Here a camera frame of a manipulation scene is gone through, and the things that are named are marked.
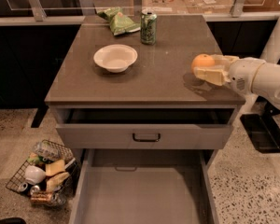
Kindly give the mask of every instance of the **green can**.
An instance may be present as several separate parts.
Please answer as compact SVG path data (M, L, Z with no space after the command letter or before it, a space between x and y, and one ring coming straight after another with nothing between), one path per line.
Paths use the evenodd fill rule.
M156 42L157 14L144 9L141 14L141 42L153 45Z

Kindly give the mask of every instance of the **basket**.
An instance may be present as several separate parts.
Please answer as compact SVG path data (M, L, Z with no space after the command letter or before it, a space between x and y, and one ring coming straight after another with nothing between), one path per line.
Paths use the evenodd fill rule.
M57 148L61 154L64 157L67 157L68 155L72 154L72 151L70 148L65 147L63 145L59 145L56 143L53 143L49 140L44 140L49 144L50 146ZM25 161L24 164L19 168L16 174L10 178L10 180L6 184L6 188L9 190L12 190L16 193L22 194L21 191L19 191L20 185L25 181L25 171L26 168L31 165L28 161ZM80 164L75 161L72 165L70 170L68 171L70 176L64 180L62 187L56 191L58 193L62 193L66 196L74 195L77 187L77 181L80 174Z

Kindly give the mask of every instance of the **floor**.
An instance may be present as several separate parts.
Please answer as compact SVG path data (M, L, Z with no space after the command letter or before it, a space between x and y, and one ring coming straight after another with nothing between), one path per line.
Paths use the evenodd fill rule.
M253 108L261 109L261 104ZM51 208L31 205L27 197L6 189L6 183L36 142L48 139L62 144L49 111L39 128L30 128L35 112L0 110L0 219L21 217L34 224L68 223L71 198L65 206ZM209 169L219 223L280 224L280 153L259 153L238 118L233 126L231 138Z

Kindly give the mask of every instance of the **open drawer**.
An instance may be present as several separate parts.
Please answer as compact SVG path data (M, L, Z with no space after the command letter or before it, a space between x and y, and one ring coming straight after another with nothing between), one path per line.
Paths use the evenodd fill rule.
M88 150L69 223L218 223L201 151Z
M57 131L71 148L221 149L232 108L72 109Z

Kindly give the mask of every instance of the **chip bag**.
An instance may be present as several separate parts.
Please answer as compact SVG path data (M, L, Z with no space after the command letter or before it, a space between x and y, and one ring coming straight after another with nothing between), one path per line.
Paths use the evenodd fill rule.
M109 22L113 35L133 33L140 30L140 23L136 23L126 15L123 15L120 7L100 11L97 15Z

